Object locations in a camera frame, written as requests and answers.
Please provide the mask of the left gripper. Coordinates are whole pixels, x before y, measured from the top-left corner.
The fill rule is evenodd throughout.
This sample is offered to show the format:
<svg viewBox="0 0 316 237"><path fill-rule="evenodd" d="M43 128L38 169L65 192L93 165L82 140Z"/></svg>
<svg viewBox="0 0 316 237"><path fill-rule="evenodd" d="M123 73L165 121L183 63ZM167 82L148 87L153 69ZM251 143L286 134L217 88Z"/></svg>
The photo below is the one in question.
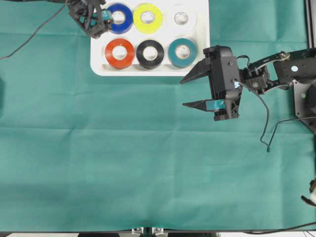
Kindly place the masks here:
<svg viewBox="0 0 316 237"><path fill-rule="evenodd" d="M105 0L71 0L68 3L69 15L87 36L98 39L111 31L114 22L111 11L102 9L105 4Z"/></svg>

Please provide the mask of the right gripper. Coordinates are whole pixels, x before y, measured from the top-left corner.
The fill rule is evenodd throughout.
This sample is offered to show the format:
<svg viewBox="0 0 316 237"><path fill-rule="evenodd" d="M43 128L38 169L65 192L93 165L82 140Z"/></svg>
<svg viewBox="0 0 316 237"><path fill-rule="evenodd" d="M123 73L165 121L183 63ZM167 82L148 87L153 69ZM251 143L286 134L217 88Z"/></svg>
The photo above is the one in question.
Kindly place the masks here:
<svg viewBox="0 0 316 237"><path fill-rule="evenodd" d="M263 94L268 89L268 80L270 75L267 66L260 63L258 66L248 66L239 69L237 60L246 55L235 57L231 48L227 46L214 46L203 50L205 59L199 61L180 81L185 84L190 81L208 77L211 89L211 99L199 100L183 103L185 107L213 112L214 120L228 120L239 117L238 110L242 96L242 90L239 97L233 100L226 100L225 87L232 79L237 79L241 88L245 84L250 91L256 94Z"/></svg>

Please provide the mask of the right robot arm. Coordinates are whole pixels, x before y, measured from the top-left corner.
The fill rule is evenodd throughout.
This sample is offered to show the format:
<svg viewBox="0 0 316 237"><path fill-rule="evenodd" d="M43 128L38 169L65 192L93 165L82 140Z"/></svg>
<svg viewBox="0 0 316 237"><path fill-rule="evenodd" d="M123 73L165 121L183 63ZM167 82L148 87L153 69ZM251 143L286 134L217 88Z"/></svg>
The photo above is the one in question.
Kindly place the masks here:
<svg viewBox="0 0 316 237"><path fill-rule="evenodd" d="M181 84L208 77L211 99L184 103L184 106L213 112L214 120L236 119L242 86L257 95L290 87L294 92L295 113L310 131L316 131L316 50L281 51L239 69L237 57L227 46L214 46L203 51L199 61L181 80Z"/></svg>

